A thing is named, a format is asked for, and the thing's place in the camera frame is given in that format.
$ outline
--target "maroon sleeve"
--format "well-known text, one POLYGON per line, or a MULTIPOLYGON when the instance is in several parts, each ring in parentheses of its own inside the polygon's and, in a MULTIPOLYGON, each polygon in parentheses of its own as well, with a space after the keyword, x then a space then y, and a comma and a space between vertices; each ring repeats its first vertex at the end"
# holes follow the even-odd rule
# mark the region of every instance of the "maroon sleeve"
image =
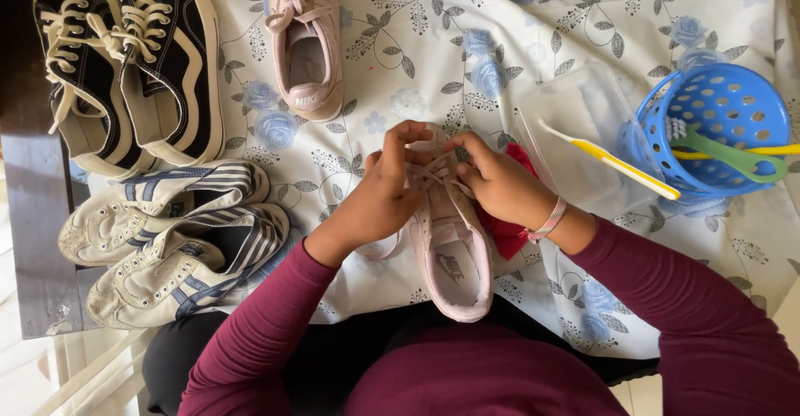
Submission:
POLYGON ((290 414, 278 371, 336 275, 303 241, 209 341, 189 372, 180 416, 290 414))
POLYGON ((722 276, 597 219, 571 260, 661 330, 664 414, 794 414, 800 369, 763 310, 722 276))

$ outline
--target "yellow brush handle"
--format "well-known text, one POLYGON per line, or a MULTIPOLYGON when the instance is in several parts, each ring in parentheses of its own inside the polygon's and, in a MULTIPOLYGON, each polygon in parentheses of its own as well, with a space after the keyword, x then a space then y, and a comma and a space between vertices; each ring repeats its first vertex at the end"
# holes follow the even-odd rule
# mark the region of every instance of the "yellow brush handle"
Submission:
MULTIPOLYGON (((800 144, 782 145, 780 147, 756 147, 746 148, 745 152, 757 153, 758 155, 800 155, 800 144)), ((712 157, 700 152, 681 152, 673 150, 673 155, 679 160, 711 160, 712 157)))
POLYGON ((608 166, 617 169, 619 172, 629 176, 642 185, 645 185, 647 188, 652 189, 659 195, 664 196, 665 199, 677 200, 681 196, 680 191, 677 189, 667 185, 666 183, 662 183, 661 181, 656 180, 650 175, 645 174, 644 172, 625 163, 624 161, 619 160, 615 156, 608 153, 608 151, 605 149, 600 148, 589 141, 572 140, 571 143, 578 146, 581 150, 589 155, 592 155, 603 163, 606 163, 608 166))

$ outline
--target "red rag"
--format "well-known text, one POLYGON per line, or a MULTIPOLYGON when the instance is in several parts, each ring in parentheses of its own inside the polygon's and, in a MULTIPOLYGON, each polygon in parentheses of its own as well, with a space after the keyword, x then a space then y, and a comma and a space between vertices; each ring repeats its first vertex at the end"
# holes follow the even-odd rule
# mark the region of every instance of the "red rag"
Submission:
MULTIPOLYGON (((516 162, 524 166, 529 173, 539 178, 539 175, 537 175, 534 170, 533 164, 530 163, 528 154, 525 153, 520 145, 509 143, 505 148, 505 155, 514 158, 516 162)), ((495 246, 497 246, 498 252, 506 260, 510 260, 514 257, 515 254, 525 246, 525 243, 528 242, 525 227, 501 221, 497 217, 488 214, 480 204, 477 205, 475 211, 478 215, 478 220, 481 221, 481 225, 485 227, 486 231, 492 234, 492 239, 495 240, 495 246)))

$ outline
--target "pink nike sneaker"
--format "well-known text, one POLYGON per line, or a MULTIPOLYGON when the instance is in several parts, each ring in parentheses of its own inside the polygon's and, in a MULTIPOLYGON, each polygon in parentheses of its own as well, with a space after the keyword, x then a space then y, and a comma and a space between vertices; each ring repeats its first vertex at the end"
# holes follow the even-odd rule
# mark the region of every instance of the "pink nike sneaker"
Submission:
POLYGON ((269 0, 281 96, 296 114, 326 122, 342 111, 339 0, 269 0))
POLYGON ((437 124, 427 128, 432 140, 406 146, 435 158, 427 166, 408 166, 406 186, 426 193, 407 224, 411 245, 436 307, 455 321, 475 322, 489 312, 494 296, 488 238, 465 195, 471 191, 458 181, 455 153, 442 151, 447 134, 437 124))

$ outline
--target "maroon long-sleeve shirt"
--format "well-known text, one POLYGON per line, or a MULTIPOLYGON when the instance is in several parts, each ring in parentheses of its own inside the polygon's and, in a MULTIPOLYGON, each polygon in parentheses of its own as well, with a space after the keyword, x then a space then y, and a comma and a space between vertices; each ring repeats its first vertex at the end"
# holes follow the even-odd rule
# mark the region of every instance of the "maroon long-sleeve shirt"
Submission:
MULTIPOLYGON (((661 330, 665 415, 800 413, 797 359, 772 320, 727 280, 602 219, 594 240, 571 259, 661 330)), ((179 414, 290 414, 278 371, 335 274, 302 243, 295 247, 211 339, 191 370, 179 414)), ((431 329, 386 354, 362 376, 344 413, 597 416, 625 410, 569 353, 478 322, 431 329)))

